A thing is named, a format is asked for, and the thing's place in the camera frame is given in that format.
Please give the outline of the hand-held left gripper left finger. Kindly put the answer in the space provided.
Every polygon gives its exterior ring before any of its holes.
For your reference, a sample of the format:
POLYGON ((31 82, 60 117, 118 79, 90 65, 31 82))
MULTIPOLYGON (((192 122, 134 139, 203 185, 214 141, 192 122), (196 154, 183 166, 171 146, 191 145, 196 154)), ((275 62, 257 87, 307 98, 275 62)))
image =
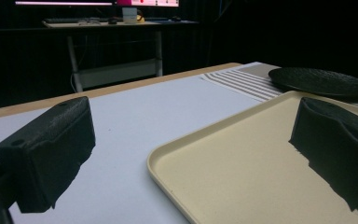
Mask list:
POLYGON ((0 197, 22 213, 53 207, 95 147, 90 102, 61 102, 0 142, 0 197))

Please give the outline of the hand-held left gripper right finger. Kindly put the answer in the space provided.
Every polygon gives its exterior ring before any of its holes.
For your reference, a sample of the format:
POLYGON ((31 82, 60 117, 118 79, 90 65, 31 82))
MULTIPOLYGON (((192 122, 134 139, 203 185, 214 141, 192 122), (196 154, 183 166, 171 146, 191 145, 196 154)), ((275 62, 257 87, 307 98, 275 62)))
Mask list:
POLYGON ((338 105, 303 97, 290 143, 349 208, 358 211, 358 116, 338 105))

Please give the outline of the black textured plate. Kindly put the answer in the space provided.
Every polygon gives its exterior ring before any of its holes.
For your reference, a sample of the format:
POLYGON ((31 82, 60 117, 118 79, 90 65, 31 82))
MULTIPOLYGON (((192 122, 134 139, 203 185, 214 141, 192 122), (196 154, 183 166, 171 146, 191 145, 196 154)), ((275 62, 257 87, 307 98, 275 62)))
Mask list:
POLYGON ((358 78, 315 68, 283 67, 268 72, 279 88, 336 99, 358 99, 358 78))

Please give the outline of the beige plastic tray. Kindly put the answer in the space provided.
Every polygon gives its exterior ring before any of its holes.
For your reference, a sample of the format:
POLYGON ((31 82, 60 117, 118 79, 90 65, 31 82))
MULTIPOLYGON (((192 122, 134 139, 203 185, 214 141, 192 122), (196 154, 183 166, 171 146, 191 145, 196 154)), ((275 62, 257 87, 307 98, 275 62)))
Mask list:
POLYGON ((304 96, 289 91, 157 147, 149 174, 191 224, 358 224, 289 142, 304 96))

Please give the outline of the striped grey placemat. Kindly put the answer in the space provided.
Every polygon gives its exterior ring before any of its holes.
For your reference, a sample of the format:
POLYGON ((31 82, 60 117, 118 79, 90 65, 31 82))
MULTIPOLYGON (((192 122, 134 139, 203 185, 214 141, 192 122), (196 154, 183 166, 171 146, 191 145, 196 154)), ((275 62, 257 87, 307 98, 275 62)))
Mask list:
MULTIPOLYGON (((263 63, 249 63, 236 67, 207 72, 202 79, 218 86, 244 94, 259 102, 265 102, 286 91, 271 82, 269 71, 278 67, 263 63)), ((358 99, 337 99, 349 104, 358 105, 358 99)))

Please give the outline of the desk with metal legs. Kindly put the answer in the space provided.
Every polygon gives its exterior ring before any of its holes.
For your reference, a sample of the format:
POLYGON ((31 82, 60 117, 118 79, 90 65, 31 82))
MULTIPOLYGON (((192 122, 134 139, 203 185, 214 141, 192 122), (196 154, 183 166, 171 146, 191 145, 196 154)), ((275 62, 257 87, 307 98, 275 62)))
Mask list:
POLYGON ((193 21, 44 23, 66 33, 71 85, 81 92, 122 81, 163 75, 163 34, 194 28, 193 21))

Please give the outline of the computer keyboard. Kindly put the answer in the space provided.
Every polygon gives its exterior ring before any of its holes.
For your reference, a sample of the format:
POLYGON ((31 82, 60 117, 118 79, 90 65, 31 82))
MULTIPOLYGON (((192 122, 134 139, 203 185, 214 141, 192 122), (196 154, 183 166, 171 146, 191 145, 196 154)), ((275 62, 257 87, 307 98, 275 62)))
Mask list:
POLYGON ((43 20, 46 23, 79 23, 79 22, 106 22, 104 18, 46 18, 43 20))

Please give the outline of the computer monitor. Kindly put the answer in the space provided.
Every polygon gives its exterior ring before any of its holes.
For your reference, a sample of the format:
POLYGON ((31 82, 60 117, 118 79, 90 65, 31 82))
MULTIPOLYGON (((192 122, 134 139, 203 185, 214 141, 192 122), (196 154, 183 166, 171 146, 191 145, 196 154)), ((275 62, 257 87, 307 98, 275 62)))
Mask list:
POLYGON ((17 6, 179 7, 181 0, 15 0, 17 6))

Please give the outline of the white box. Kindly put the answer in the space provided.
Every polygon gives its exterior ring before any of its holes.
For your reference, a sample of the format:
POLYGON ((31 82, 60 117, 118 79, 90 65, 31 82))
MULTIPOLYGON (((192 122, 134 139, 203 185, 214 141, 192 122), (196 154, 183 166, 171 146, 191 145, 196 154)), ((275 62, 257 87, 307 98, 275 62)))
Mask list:
POLYGON ((135 7, 123 7, 122 8, 122 19, 125 23, 136 23, 137 22, 137 9, 135 7))

